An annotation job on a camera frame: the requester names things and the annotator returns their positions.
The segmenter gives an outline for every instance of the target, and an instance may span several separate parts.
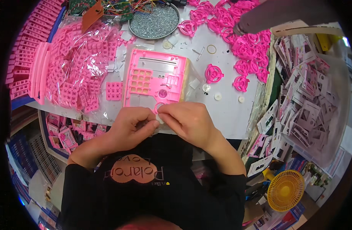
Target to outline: black t-shirt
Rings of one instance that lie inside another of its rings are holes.
[[[246,177],[212,171],[207,190],[191,166],[192,146],[167,134],[109,155],[94,173],[70,164],[61,224],[64,229],[112,230],[150,214],[183,230],[241,229]]]

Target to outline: round metal tray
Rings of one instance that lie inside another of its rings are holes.
[[[133,35],[135,35],[136,37],[138,37],[138,38],[142,38],[142,39],[147,39],[147,40],[155,40],[155,39],[160,39],[160,38],[164,38],[164,37],[166,37],[166,36],[168,36],[168,35],[170,35],[170,34],[172,34],[173,33],[173,31],[175,31],[176,29],[177,29],[177,26],[180,24],[180,12],[178,11],[178,9],[177,9],[177,7],[174,5],[174,4],[172,4],[172,3],[170,3],[170,5],[169,5],[170,7],[172,7],[172,8],[174,8],[174,10],[176,10],[176,13],[177,13],[177,16],[178,16],[178,24],[175,26],[175,28],[171,31],[171,32],[169,32],[168,34],[166,34],[166,35],[163,35],[163,36],[161,36],[161,37],[157,37],[157,38],[145,38],[145,37],[142,37],[142,36],[139,36],[139,35],[137,35],[136,33],[134,33],[134,31],[131,29],[131,27],[130,27],[130,22],[131,22],[131,19],[130,20],[128,20],[128,26],[129,26],[129,30],[132,32],[132,34]]]

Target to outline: hand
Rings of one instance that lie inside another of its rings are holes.
[[[213,125],[202,103],[181,102],[162,105],[160,118],[182,139],[208,151],[221,133]]]
[[[149,108],[124,107],[105,135],[113,152],[126,151],[152,135],[159,125],[160,122]]]

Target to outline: white table surface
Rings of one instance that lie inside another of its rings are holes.
[[[210,0],[210,2],[215,5],[218,0]],[[180,21],[189,20],[190,10],[195,9],[195,7],[191,6],[179,8],[181,18]],[[178,29],[175,30],[170,36],[176,36],[178,38],[178,43],[175,44],[173,48],[164,49],[162,47],[164,39],[159,39],[155,42],[154,50],[159,52],[174,53],[189,58],[203,79],[204,71],[208,64],[218,66],[222,73],[224,73],[224,77],[219,82],[212,83],[210,85],[211,90],[208,95],[204,94],[201,87],[197,88],[196,96],[192,99],[192,101],[201,102],[206,105],[216,128],[222,132],[225,138],[247,139],[248,136],[246,129],[252,110],[252,104],[255,99],[256,89],[258,84],[260,84],[256,78],[256,75],[250,74],[247,76],[250,82],[246,93],[239,92],[232,86],[234,79],[239,76],[233,68],[234,64],[239,59],[235,57],[232,52],[227,53],[229,50],[229,45],[225,43],[221,37],[209,30],[206,24],[197,27],[196,34],[193,38],[182,35],[179,33]],[[135,44],[143,44],[144,42],[144,39],[137,39]],[[210,44],[216,47],[217,51],[215,54],[209,54],[207,52],[207,46]],[[193,52],[192,49],[200,52],[203,46],[205,46],[203,55],[199,61],[196,61],[198,54]],[[120,81],[118,72],[108,73],[103,81],[101,89],[104,96],[105,83],[113,81]],[[222,95],[222,99],[220,101],[216,101],[214,99],[215,93],[220,93]],[[239,96],[243,96],[245,98],[244,103],[238,102]],[[81,114],[77,111],[54,106],[47,99],[45,105],[43,106],[37,102],[31,102],[27,105],[69,118],[79,119],[81,117]],[[102,99],[100,98],[99,111],[95,114],[84,114],[83,119],[90,122],[111,125],[121,107],[122,103],[120,101],[106,101],[105,97],[102,96]]]

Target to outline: orange tag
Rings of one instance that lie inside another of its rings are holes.
[[[92,6],[84,15],[82,22],[82,33],[85,31],[100,17],[103,16],[103,7],[101,5],[101,0],[98,0],[94,6]]]

